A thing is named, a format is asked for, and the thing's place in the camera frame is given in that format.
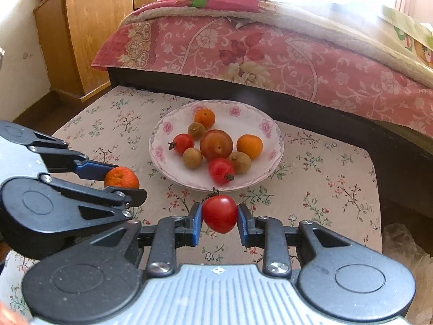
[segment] blanket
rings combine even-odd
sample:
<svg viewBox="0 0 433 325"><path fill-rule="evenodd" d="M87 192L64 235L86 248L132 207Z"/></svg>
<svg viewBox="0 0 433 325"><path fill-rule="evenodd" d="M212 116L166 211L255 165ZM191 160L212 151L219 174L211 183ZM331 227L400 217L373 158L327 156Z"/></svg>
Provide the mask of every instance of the blanket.
<svg viewBox="0 0 433 325"><path fill-rule="evenodd" d="M227 80L433 136L432 69L289 4L158 0L122 21L93 67Z"/></svg>

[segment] white plate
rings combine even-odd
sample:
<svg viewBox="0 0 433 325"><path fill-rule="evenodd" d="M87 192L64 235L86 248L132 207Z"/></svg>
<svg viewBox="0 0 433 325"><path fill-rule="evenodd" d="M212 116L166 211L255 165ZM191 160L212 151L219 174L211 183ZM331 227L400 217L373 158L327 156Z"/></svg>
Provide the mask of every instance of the white plate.
<svg viewBox="0 0 433 325"><path fill-rule="evenodd" d="M263 151L252 161L245 174L237 174L235 179L224 186L214 183L207 170L207 160L195 170L187 169L182 157L174 150L168 150L169 142L180 133L187 133L194 122L194 114L200 109L210 109L215 113L215 124L211 129L227 132L236 142L243 134L253 134L263 141ZM200 149L200 141L195 142ZM278 166L284 154L284 140L275 121L262 111L235 101L205 100L183 105L164 116L157 123L149 140L149 152L155 167L169 180L196 191L236 191L267 178Z"/></svg>

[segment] floral tablecloth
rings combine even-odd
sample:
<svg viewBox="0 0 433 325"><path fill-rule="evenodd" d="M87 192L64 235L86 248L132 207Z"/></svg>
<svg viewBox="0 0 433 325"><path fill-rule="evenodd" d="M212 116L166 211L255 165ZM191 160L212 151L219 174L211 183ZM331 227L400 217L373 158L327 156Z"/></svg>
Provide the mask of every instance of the floral tablecloth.
<svg viewBox="0 0 433 325"><path fill-rule="evenodd" d="M118 86L60 128L54 136L91 159L133 169L147 201L133 209L136 219L154 225L170 215L186 215L206 193L173 184L153 166L149 137L165 114L192 100ZM380 207L373 163L361 148L279 122L285 152L267 179L229 193L253 215L268 215L284 225L313 220L376 251L382 251ZM75 174L56 176L100 189L102 182L84 181ZM298 267L296 251L290 249ZM261 249L242 247L237 229L218 234L204 224L196 248L178 249L178 262L196 264L261 264ZM9 253L0 275L0 301L30 317L20 290L23 274L35 263Z"/></svg>

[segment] wooden floor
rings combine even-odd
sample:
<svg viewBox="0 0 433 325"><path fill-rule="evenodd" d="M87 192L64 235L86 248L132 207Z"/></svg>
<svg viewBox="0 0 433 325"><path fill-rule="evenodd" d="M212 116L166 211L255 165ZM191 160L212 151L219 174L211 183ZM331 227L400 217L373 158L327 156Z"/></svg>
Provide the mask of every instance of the wooden floor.
<svg viewBox="0 0 433 325"><path fill-rule="evenodd" d="M93 101L86 102L84 105L60 103L56 109L53 109L51 113L35 123L33 129L52 135ZM382 214L382 228L395 222L404 224L411 231L415 242L427 253L433 255L433 219L425 217L413 209L399 206L389 201L380 201L380 210Z"/></svg>

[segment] red tomato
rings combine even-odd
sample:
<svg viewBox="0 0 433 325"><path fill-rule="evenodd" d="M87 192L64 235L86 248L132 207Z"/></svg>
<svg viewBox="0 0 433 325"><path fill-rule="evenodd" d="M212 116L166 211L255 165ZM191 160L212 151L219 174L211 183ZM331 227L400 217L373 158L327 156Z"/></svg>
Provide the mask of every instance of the red tomato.
<svg viewBox="0 0 433 325"><path fill-rule="evenodd" d="M216 195L204 201L201 214L212 230L228 233L238 220L238 207L228 195Z"/></svg>
<svg viewBox="0 0 433 325"><path fill-rule="evenodd" d="M174 149L177 153L183 155L186 149L194 147L194 139L189 134L182 133L178 134L169 144L169 150Z"/></svg>
<svg viewBox="0 0 433 325"><path fill-rule="evenodd" d="M215 183L227 184L235 178L235 169L228 159L213 159L208 166L209 174Z"/></svg>

